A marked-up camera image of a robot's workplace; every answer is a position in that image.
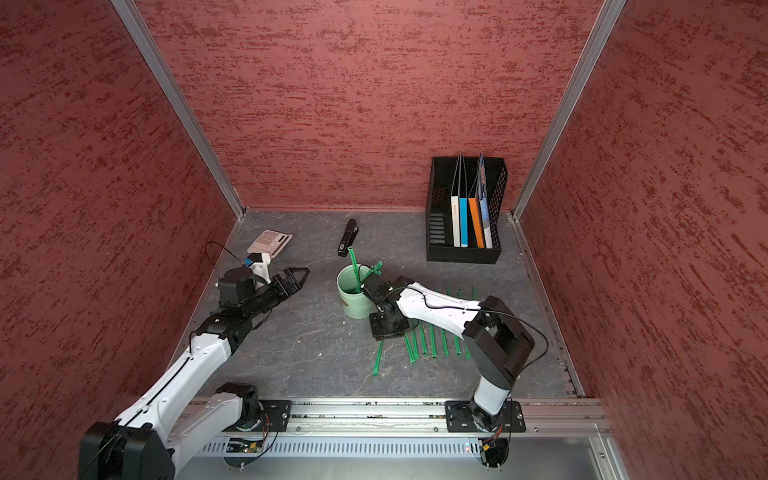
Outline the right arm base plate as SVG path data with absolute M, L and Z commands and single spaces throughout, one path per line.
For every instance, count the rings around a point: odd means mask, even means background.
M 471 401 L 444 404 L 447 429 L 451 433 L 523 433 L 526 424 L 519 402 L 507 399 L 499 412 L 489 415 Z

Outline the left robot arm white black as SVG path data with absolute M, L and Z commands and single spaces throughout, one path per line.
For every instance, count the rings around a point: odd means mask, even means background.
M 188 418 L 182 416 L 206 381 L 266 318 L 298 293 L 310 271 L 287 268 L 270 280 L 246 266 L 219 282 L 219 308 L 188 338 L 187 349 L 137 401 L 111 422 L 96 422 L 79 451 L 81 479 L 173 479 L 227 429 L 262 435 L 268 452 L 287 428 L 290 404 L 258 398 L 253 385 L 228 382 Z

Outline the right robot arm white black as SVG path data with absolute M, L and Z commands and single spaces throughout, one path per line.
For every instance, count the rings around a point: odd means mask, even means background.
M 406 337 L 423 323 L 460 337 L 480 374 L 468 402 L 475 427 L 496 432 L 502 426 L 502 409 L 528 364 L 535 341 L 501 299 L 463 300 L 403 276 L 394 281 L 369 278 L 362 293 L 374 304 L 369 323 L 377 341 Z

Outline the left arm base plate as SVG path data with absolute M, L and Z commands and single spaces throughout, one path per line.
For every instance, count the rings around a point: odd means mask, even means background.
M 263 418 L 270 433 L 284 433 L 291 418 L 293 402 L 290 400 L 261 399 Z

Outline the pale green storage cup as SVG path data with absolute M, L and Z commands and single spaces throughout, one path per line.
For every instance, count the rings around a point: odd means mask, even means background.
M 367 319 L 374 312 L 374 303 L 357 290 L 357 280 L 352 265 L 344 267 L 338 273 L 336 285 L 344 313 L 348 317 L 362 320 Z

